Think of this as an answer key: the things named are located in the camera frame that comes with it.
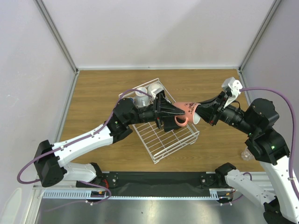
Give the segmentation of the clear wine glass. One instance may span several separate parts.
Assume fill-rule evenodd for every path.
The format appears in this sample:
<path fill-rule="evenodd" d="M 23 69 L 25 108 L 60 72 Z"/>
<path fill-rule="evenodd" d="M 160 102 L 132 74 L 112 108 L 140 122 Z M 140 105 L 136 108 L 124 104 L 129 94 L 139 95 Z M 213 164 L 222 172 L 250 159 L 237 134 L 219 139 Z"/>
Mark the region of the clear wine glass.
<path fill-rule="evenodd" d="M 254 159 L 253 154 L 249 151 L 248 148 L 245 148 L 244 151 L 241 153 L 241 158 L 244 161 L 250 161 L 252 159 Z"/>

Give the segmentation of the white speckled mug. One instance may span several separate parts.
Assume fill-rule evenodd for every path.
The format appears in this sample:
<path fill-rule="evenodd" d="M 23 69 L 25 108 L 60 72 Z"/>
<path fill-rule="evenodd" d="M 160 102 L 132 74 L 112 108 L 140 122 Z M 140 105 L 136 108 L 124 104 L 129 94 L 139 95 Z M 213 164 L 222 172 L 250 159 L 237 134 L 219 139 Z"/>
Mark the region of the white speckled mug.
<path fill-rule="evenodd" d="M 160 83 L 153 83 L 148 86 L 148 94 L 150 94 L 153 98 L 156 97 L 155 91 L 158 89 L 164 90 L 164 87 Z"/>

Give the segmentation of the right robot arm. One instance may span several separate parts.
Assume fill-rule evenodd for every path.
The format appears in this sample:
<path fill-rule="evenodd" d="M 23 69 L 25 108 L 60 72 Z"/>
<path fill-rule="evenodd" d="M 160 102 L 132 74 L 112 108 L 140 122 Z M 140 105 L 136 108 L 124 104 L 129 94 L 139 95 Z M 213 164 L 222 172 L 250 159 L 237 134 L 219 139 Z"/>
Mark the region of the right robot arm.
<path fill-rule="evenodd" d="M 267 193 L 243 176 L 231 163 L 219 166 L 215 172 L 215 182 L 221 187 L 230 186 L 240 191 L 263 212 L 269 224 L 297 224 L 299 222 L 299 199 L 295 195 L 289 175 L 291 152 L 283 136 L 274 128 L 279 114 L 272 101 L 256 98 L 246 111 L 232 105 L 225 105 L 228 96 L 221 92 L 218 96 L 202 101 L 196 113 L 214 126 L 222 121 L 247 134 L 245 144 L 264 168 L 274 189 Z"/>

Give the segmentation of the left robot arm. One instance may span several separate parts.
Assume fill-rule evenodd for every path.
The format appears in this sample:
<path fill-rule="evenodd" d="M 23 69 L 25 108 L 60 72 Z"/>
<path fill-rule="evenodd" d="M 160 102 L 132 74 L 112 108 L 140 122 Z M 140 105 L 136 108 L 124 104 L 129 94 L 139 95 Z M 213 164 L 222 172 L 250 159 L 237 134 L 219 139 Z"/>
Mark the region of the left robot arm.
<path fill-rule="evenodd" d="M 184 113 L 165 98 L 163 91 L 158 93 L 153 103 L 143 108 L 138 108 L 129 98 L 122 98 L 116 103 L 111 118 L 99 127 L 64 142 L 41 142 L 34 161 L 39 181 L 43 187 L 56 185 L 67 176 L 69 162 L 125 139 L 132 133 L 130 125 L 155 122 L 161 128 L 164 122 Z"/>

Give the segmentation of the clear plastic cup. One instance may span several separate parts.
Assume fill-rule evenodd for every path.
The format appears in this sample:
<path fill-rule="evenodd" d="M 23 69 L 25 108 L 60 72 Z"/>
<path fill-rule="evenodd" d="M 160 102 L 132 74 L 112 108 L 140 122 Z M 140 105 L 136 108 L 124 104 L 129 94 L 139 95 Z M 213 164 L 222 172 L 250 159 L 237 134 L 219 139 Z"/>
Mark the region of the clear plastic cup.
<path fill-rule="evenodd" d="M 150 104 L 151 95 L 145 87 L 138 87 L 135 91 L 135 104 L 137 107 L 147 107 Z"/>

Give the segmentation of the red mug white interior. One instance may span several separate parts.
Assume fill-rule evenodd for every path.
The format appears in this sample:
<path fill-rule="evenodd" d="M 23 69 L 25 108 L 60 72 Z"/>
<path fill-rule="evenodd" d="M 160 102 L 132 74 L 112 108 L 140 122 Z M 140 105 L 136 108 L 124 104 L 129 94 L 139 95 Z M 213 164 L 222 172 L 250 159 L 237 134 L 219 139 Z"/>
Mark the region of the red mug white interior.
<path fill-rule="evenodd" d="M 178 126 L 184 127 L 188 123 L 192 123 L 194 125 L 199 123 L 200 116 L 196 113 L 196 109 L 200 105 L 200 103 L 176 102 L 174 103 L 174 105 L 185 112 L 184 115 L 174 117 L 175 123 Z"/>

